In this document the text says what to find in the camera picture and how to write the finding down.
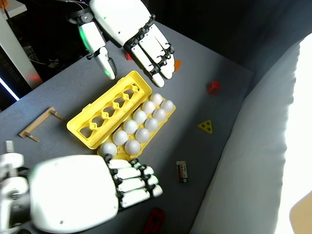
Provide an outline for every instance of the yellow triangular block with holes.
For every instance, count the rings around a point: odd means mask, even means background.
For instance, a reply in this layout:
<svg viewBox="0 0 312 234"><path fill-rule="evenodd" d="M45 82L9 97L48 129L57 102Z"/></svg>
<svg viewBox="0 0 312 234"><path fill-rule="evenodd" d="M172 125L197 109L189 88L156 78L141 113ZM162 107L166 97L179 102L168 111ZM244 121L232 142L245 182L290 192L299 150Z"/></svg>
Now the yellow triangular block with holes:
<svg viewBox="0 0 312 234"><path fill-rule="evenodd" d="M207 120L203 123L200 123L198 125L199 129L205 131L208 134L212 134L213 133L213 126L211 124L211 120Z"/></svg>

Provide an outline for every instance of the egg carton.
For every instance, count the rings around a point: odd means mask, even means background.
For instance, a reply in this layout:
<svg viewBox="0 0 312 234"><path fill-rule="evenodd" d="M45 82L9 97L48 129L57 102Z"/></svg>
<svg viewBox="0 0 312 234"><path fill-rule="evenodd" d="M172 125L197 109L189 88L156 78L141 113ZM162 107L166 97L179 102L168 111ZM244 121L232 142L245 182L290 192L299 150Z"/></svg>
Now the egg carton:
<svg viewBox="0 0 312 234"><path fill-rule="evenodd" d="M141 104L137 110L142 110L142 105L143 105L143 104ZM143 153L144 148L150 143L150 141L153 139L153 137L156 135L156 133L161 129L161 127L168 121L169 117L173 114L173 112L174 112L175 110L176 110L176 106L174 105L173 110L172 110L171 112L166 113L166 118L165 118L165 120L162 121L162 122L158 122L158 128L157 128L155 131L150 132L150 138L149 138L149 140L148 140L147 142L140 143L141 150L140 150L140 152L139 152L138 154L136 154L136 155L129 155L129 154L126 153L126 151L125 151L125 146L124 146L124 145L122 145L122 146L117 146L117 155L114 157L114 159L124 159L124 160L127 160L127 161L131 161L132 159L139 157L139 156ZM135 113L135 112L131 113L131 114L129 115L129 117L128 117L125 121L127 121L127 120L129 120L129 119L133 119L133 114L134 114L134 113ZM153 114L147 115L147 119L149 119L149 118L153 118ZM145 128L144 123L139 123L139 124L137 124L137 125L138 125L138 129ZM117 132L117 131L120 131L120 130L123 130L123 124L120 125L113 133L111 133L111 134L109 135L109 137L107 138L107 140L105 141L105 143L106 143L106 142L111 142L111 143L113 143L113 134L114 134L115 132ZM128 134L128 140L135 140L135 139L136 139L135 134ZM100 147L99 147L99 149L98 149L98 151L97 151L97 154L100 155Z"/></svg>
<svg viewBox="0 0 312 234"><path fill-rule="evenodd" d="M67 128L90 149L96 149L151 94L137 71L131 71L111 89L67 123Z"/></svg>

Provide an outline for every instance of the white sheet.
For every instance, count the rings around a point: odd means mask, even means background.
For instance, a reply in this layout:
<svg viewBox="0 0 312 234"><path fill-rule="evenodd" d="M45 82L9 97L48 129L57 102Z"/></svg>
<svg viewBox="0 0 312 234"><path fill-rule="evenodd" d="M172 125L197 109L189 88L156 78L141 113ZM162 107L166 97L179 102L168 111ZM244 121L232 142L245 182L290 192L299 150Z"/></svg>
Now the white sheet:
<svg viewBox="0 0 312 234"><path fill-rule="evenodd" d="M299 48L299 43L292 46L246 97L191 234L275 233L287 149L285 131L295 129L288 115ZM296 143L292 146L294 158ZM279 223L289 223L288 215L279 215Z"/></svg>

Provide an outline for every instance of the egg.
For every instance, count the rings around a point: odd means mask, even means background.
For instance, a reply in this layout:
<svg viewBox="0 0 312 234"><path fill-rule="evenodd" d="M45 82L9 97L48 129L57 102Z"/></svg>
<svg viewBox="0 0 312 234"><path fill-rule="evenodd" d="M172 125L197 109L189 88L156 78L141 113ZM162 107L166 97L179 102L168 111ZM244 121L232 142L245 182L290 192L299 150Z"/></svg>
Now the egg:
<svg viewBox="0 0 312 234"><path fill-rule="evenodd" d="M146 113L142 110L137 110L133 114L133 120L137 123L144 123L146 119L147 119Z"/></svg>
<svg viewBox="0 0 312 234"><path fill-rule="evenodd" d="M145 143L150 139L150 132L146 128L140 128L136 132L136 139L140 143Z"/></svg>
<svg viewBox="0 0 312 234"><path fill-rule="evenodd" d="M129 155L136 155L140 152L141 145L137 140L129 140L125 145L125 151Z"/></svg>
<svg viewBox="0 0 312 234"><path fill-rule="evenodd" d="M136 133L137 129L138 129L137 122L135 122L134 120L131 119L127 120L123 124L123 130L128 134Z"/></svg>
<svg viewBox="0 0 312 234"><path fill-rule="evenodd" d="M155 118L148 118L145 121L144 126L150 132L156 131L158 128L158 121Z"/></svg>
<svg viewBox="0 0 312 234"><path fill-rule="evenodd" d="M160 107L164 109L166 112L171 112L174 110L174 104L170 100L163 101Z"/></svg>
<svg viewBox="0 0 312 234"><path fill-rule="evenodd" d="M155 104L152 101L147 101L143 103L142 110L149 115L155 110Z"/></svg>
<svg viewBox="0 0 312 234"><path fill-rule="evenodd" d="M157 119L159 122L162 122L166 119L166 111L164 109L157 109L153 113L153 117Z"/></svg>
<svg viewBox="0 0 312 234"><path fill-rule="evenodd" d="M104 144L102 144L100 150L100 155L101 156L105 156L106 154L110 154L113 157L115 157L117 155L117 146L111 142L106 142Z"/></svg>
<svg viewBox="0 0 312 234"><path fill-rule="evenodd" d="M159 106L162 102L162 96L160 94L152 94L150 100L156 105Z"/></svg>
<svg viewBox="0 0 312 234"><path fill-rule="evenodd" d="M125 131L115 132L113 135L113 143L116 146L124 145L128 140L128 134Z"/></svg>

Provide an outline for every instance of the wooden bracket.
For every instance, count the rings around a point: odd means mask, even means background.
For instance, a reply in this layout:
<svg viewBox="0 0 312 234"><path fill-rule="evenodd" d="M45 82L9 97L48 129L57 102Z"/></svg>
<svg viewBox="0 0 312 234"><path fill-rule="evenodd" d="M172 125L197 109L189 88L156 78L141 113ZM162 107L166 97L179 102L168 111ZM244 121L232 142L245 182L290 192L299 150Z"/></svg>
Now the wooden bracket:
<svg viewBox="0 0 312 234"><path fill-rule="evenodd" d="M31 134L31 132L37 128L46 118L48 118L50 115L54 115L55 117L59 118L59 119L63 119L62 116L60 116L58 114L58 112L55 110L55 108L53 106L51 106L48 110L46 110L45 112L43 112L38 118L36 118L35 121L33 121L31 124L29 124L23 131L21 131L19 133L19 135L22 138L25 137L29 137L32 140L39 142L40 140L38 138L36 138L35 136L33 136Z"/></svg>

